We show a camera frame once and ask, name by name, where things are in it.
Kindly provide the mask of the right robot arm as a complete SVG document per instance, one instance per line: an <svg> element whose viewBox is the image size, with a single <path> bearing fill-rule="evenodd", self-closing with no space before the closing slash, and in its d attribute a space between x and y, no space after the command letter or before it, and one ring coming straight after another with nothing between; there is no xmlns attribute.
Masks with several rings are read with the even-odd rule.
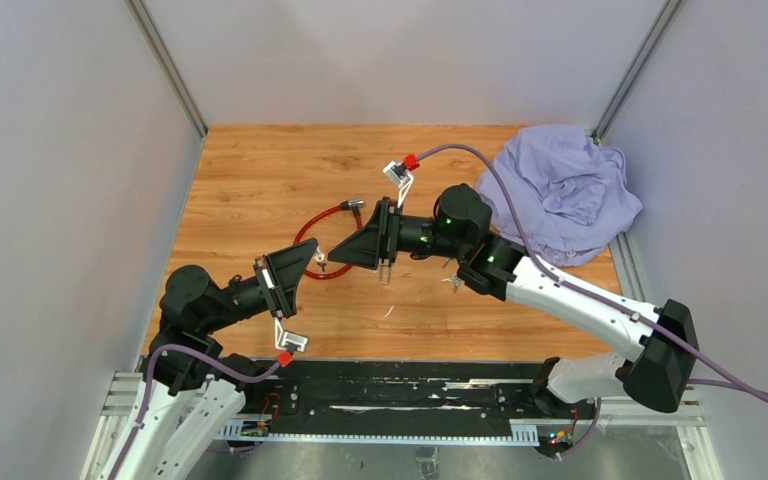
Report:
<svg viewBox="0 0 768 480"><path fill-rule="evenodd" d="M525 396L554 417L581 400L626 395L661 413L681 403L698 341L690 310L675 300L657 307L612 294L538 259L490 228L491 209L466 184L447 188L430 217L377 202L370 220L327 257L353 267L390 267L400 253L457 262L457 283L480 295L549 313L598 338L609 354L543 362Z"/></svg>

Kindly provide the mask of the silver key pair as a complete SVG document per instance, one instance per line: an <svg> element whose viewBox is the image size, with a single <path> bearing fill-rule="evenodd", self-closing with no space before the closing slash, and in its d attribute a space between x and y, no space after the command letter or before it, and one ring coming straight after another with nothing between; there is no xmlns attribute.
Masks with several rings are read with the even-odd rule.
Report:
<svg viewBox="0 0 768 480"><path fill-rule="evenodd" d="M452 292L457 293L458 290L464 285L464 281L457 275L452 275L442 280L442 283L448 283L452 286Z"/></svg>

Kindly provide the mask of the brass padlock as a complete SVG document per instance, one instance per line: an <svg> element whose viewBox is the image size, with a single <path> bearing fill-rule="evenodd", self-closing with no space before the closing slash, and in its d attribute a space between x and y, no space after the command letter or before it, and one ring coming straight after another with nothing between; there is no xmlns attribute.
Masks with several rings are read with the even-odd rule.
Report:
<svg viewBox="0 0 768 480"><path fill-rule="evenodd" d="M389 285L392 279L392 266L389 264L382 264L379 267L379 283L381 285Z"/></svg>

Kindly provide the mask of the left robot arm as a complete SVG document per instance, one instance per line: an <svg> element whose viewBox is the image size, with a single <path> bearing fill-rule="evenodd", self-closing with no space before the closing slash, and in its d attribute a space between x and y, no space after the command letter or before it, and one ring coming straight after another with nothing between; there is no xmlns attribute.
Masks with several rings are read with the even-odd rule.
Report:
<svg viewBox="0 0 768 480"><path fill-rule="evenodd" d="M311 238L260 256L252 276L236 276L225 287L199 265L169 276L159 301L160 330L141 365L128 423L98 478L184 479L232 416L264 405L262 381L307 348L308 338L283 322L296 314L300 281L318 252ZM273 363L222 357L213 333L261 313L274 322Z"/></svg>

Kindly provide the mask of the small silver key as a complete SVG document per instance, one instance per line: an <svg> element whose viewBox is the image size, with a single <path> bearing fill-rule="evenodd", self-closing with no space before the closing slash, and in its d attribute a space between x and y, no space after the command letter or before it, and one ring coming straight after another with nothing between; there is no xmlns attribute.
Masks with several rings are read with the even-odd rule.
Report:
<svg viewBox="0 0 768 480"><path fill-rule="evenodd" d="M320 273L325 274L327 267L326 255L319 248L316 249L313 255L313 260L318 266Z"/></svg>

